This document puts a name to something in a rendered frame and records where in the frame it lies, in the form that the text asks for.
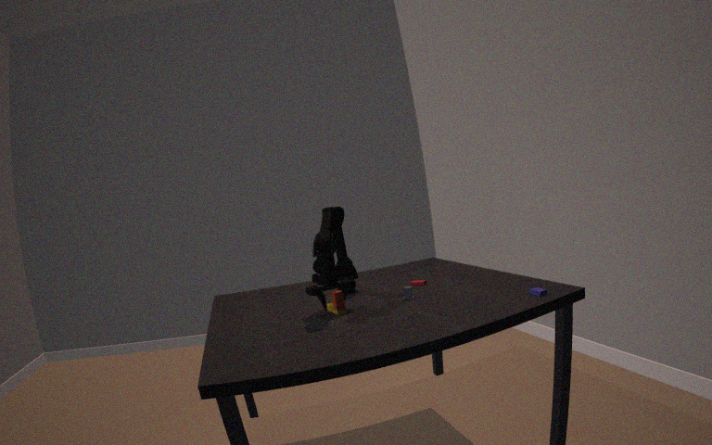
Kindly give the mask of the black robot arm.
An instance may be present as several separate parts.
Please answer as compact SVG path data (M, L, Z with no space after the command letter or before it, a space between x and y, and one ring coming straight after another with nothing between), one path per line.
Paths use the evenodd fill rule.
M328 270L335 269L337 271L338 281L347 278L353 280L358 278L356 269L347 256L341 226L344 221L344 210L340 207L323 208L322 214L321 229L313 241L312 256L316 257L313 269L317 273L312 275L312 281L317 283L318 286L322 285L322 274ZM337 253L336 267L334 260L335 252Z

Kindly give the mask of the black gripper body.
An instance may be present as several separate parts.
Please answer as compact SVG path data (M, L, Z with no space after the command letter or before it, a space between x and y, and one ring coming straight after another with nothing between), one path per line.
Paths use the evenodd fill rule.
M340 288L342 290L356 287L356 282L353 279L347 278L343 279L340 281L340 283L337 281L337 271L335 270L328 270L327 272L322 274L323 277L323 286L318 287L318 286L307 286L306 287L306 294L309 296L315 296L315 295L322 295L323 291L335 289L335 288Z

